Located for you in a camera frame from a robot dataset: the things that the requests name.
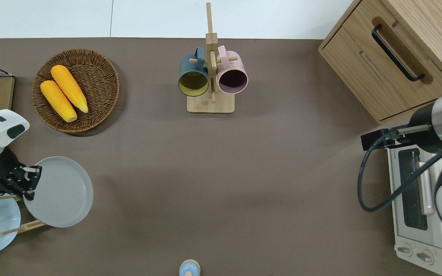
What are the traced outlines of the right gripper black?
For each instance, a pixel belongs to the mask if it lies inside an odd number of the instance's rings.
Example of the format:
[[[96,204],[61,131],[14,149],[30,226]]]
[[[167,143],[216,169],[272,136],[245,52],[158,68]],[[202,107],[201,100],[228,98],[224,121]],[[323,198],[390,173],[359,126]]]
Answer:
[[[380,137],[386,136],[388,133],[392,133],[389,137],[387,137],[384,141],[380,142],[375,149],[393,149],[393,148],[401,148],[405,146],[411,146],[412,141],[408,138],[405,138],[404,134],[399,134],[396,129],[393,128],[382,128],[370,133],[366,133],[361,136],[361,147],[363,151],[367,151],[371,148],[371,146],[379,140]]]

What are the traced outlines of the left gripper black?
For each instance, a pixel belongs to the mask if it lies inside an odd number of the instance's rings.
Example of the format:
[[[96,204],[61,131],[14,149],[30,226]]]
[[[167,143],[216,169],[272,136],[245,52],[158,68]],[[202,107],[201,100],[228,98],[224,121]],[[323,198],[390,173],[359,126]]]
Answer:
[[[0,196],[10,194],[33,200],[41,173],[42,166],[25,167],[25,165],[18,165],[5,177],[0,178]],[[31,183],[22,183],[23,178]]]

